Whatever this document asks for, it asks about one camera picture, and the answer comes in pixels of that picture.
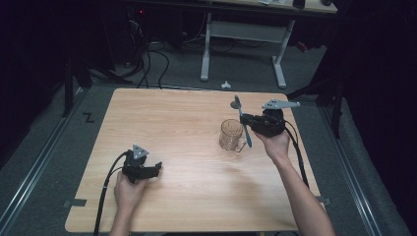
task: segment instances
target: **human hand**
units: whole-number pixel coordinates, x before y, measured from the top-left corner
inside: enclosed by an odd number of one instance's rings
[[[117,182],[114,187],[114,196],[119,210],[132,212],[142,198],[144,188],[148,179],[138,181],[132,184],[129,178],[119,171],[117,173]]]
[[[257,132],[255,135],[264,143],[267,155],[277,164],[288,159],[289,135],[286,131],[274,137],[266,137]]]

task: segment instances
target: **dark background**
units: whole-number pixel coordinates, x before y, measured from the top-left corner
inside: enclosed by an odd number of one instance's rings
[[[343,88],[364,145],[398,211],[416,234],[411,221],[417,211],[412,202],[417,199],[417,112],[413,109],[417,90],[416,3],[351,3],[339,8],[340,14],[365,16],[367,21],[339,30],[326,26],[326,31],[318,31],[320,25],[301,22],[291,42],[328,46],[312,84],[324,79],[332,79],[332,83],[315,93],[329,97],[328,103],[332,103],[334,91]],[[107,70],[132,57],[125,19],[120,20],[125,6],[101,8],[76,1],[0,3],[1,166],[63,83],[65,64],[74,53]],[[149,37],[180,46],[187,37],[183,31],[189,35],[198,31],[200,23],[195,19],[200,19],[201,13],[160,10],[147,17],[145,26],[152,29],[147,31]],[[87,78],[86,71],[77,73]]]

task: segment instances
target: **person's right arm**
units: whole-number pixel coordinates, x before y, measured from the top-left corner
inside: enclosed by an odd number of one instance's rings
[[[279,172],[302,235],[335,235],[328,214],[291,164],[288,134],[283,132],[272,138],[255,135],[264,143],[268,156]]]

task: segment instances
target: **gray carpet floor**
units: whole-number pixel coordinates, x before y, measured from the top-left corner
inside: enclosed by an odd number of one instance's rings
[[[251,54],[247,53],[247,46],[230,49],[224,44],[214,45],[209,80],[201,82],[203,49],[198,44],[187,44],[182,49],[158,43],[152,45],[152,49],[158,49],[158,52],[169,58],[168,69],[161,80],[163,89],[179,87],[223,90],[221,85],[227,81],[232,85],[227,90],[290,93],[309,83],[326,52],[325,48],[301,52],[295,47],[288,47],[282,60],[287,89],[279,89],[270,57],[264,55],[265,52],[273,52],[274,45],[262,47],[263,53]],[[147,78],[154,87],[167,61],[156,53],[150,54],[150,61]],[[118,67],[117,73],[124,73],[126,70]],[[68,123],[65,130],[48,155],[48,164],[19,214],[13,219],[9,235],[77,235],[65,230],[65,221],[70,210],[65,203],[76,194],[113,91],[121,87],[135,88],[142,75],[143,72],[140,72],[129,78],[134,81],[132,86],[94,79],[90,89],[84,89],[76,96],[79,103],[71,118],[66,120]],[[337,235],[368,235],[366,224],[343,174],[334,137],[323,117],[323,113],[331,110],[331,107],[317,107],[314,99],[314,95],[298,97],[301,107],[293,108],[293,113],[320,191],[323,197],[329,199],[326,209]],[[61,88],[55,94],[53,102],[33,122],[30,132],[10,161],[1,169],[0,212],[6,211],[48,138],[62,122],[63,104],[64,90]],[[363,147],[346,102],[343,103],[342,112],[341,139],[338,142],[341,143],[367,197],[381,234],[410,235]],[[86,122],[86,113],[91,114],[89,119],[93,122]]]

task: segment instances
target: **cup handle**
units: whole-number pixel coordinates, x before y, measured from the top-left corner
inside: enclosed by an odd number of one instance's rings
[[[245,146],[246,143],[247,143],[246,139],[243,138],[243,137],[240,137],[239,139],[237,139],[237,146],[236,146],[236,149],[234,151],[240,152],[243,149],[243,147]]]

